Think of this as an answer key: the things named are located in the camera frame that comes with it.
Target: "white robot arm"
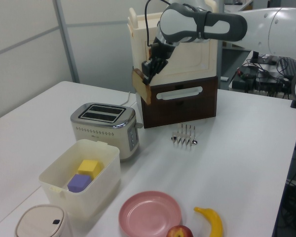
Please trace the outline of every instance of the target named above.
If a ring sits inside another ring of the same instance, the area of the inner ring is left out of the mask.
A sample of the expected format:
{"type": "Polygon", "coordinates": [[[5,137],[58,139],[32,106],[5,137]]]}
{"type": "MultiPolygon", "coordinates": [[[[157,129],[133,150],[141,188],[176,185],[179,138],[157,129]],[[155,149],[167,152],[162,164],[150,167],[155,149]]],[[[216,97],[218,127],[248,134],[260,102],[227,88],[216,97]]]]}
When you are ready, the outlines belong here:
{"type": "Polygon", "coordinates": [[[296,57],[296,8],[266,8],[230,14],[172,3],[160,17],[151,58],[142,63],[144,83],[149,84],[166,66],[180,42],[209,39],[231,41],[260,53],[296,57]]]}

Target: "metal toast rack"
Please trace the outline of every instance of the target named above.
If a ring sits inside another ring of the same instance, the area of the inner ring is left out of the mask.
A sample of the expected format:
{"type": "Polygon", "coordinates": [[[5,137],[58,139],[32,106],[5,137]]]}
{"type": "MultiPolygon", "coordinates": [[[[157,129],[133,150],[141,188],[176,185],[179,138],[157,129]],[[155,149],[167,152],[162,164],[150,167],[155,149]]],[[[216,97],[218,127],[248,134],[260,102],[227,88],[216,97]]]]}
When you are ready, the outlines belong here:
{"type": "Polygon", "coordinates": [[[178,123],[178,130],[177,132],[172,132],[171,140],[173,143],[181,143],[183,145],[187,146],[188,144],[190,146],[196,145],[197,141],[195,140],[195,126],[193,126],[193,140],[192,140],[192,126],[178,123]]]}

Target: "apple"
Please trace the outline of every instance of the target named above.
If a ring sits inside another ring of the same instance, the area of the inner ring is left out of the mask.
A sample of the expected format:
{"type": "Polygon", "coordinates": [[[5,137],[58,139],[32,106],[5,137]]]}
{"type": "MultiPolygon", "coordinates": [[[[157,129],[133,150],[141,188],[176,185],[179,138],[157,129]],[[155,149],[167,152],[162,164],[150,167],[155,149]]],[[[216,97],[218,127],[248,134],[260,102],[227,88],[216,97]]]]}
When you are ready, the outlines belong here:
{"type": "Polygon", "coordinates": [[[193,237],[192,231],[183,225],[171,227],[166,237],[193,237]]]}

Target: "toaster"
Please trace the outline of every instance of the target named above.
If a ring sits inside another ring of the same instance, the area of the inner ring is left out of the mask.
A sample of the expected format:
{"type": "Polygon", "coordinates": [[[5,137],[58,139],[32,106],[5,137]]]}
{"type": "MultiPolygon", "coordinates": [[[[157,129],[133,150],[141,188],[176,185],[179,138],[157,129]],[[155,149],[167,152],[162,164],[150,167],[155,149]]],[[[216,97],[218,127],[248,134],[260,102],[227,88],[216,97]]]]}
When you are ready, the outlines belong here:
{"type": "Polygon", "coordinates": [[[119,148],[120,160],[132,156],[139,146],[135,110],[130,107],[88,103],[70,117],[76,140],[105,142],[119,148]]]}

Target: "white jar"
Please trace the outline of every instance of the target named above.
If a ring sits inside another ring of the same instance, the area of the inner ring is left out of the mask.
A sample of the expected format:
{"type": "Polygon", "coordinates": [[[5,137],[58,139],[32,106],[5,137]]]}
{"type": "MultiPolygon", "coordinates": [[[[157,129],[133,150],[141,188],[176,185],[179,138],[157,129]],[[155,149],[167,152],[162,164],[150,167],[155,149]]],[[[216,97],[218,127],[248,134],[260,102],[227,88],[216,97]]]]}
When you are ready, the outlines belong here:
{"type": "Polygon", "coordinates": [[[27,210],[15,228],[15,237],[73,237],[66,212],[54,205],[27,210]]]}

